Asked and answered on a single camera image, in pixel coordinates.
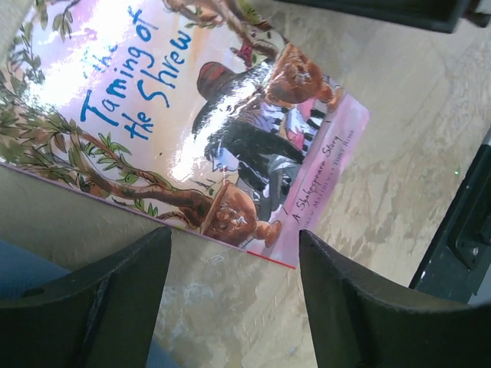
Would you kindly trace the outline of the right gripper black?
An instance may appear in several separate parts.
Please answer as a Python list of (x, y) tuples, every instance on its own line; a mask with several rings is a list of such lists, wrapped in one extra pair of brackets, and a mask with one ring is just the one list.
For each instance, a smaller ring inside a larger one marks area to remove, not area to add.
[(490, 133), (485, 135), (409, 288), (466, 304), (490, 302)]

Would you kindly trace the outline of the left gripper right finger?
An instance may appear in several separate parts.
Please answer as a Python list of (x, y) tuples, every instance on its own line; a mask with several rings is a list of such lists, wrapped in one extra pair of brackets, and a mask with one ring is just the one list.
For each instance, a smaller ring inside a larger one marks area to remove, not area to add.
[(299, 233), (308, 322), (319, 367), (488, 367), (490, 305), (399, 285)]

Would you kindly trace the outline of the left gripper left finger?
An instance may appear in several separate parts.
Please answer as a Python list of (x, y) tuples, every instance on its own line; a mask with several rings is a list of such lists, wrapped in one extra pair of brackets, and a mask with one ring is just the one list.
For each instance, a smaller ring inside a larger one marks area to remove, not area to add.
[(169, 367), (155, 341), (170, 265), (161, 227), (70, 274), (1, 300), (3, 367)]

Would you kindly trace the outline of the pink book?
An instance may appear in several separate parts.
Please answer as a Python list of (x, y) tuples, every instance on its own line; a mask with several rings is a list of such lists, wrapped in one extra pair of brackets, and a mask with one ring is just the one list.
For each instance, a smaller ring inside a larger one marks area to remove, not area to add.
[(369, 113), (246, 1), (36, 1), (1, 161), (294, 267)]

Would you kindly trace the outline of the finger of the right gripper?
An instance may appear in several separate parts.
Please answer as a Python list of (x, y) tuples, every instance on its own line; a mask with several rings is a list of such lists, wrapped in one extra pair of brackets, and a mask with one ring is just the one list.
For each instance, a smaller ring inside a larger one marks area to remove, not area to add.
[(478, 28), (490, 25), (489, 1), (291, 0), (290, 3), (446, 34), (453, 33), (462, 19)]

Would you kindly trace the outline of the blue grey backpack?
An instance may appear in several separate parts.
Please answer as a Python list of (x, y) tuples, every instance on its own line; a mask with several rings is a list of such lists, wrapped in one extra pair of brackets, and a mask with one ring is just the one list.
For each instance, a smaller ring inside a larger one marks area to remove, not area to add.
[(70, 274), (55, 263), (1, 240), (1, 300), (19, 299), (27, 290)]

